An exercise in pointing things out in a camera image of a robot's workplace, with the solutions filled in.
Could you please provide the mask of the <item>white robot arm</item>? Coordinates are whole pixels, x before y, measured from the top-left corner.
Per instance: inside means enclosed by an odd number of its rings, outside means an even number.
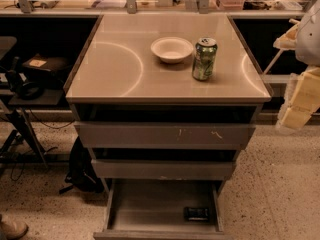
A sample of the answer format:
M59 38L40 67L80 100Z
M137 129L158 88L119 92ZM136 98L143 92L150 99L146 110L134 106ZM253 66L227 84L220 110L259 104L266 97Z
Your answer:
M273 46L294 50L298 61L307 65L300 75L292 73L287 83L284 103L280 107L276 128L282 133L300 130L320 108L320 17L311 9L300 22L296 21Z

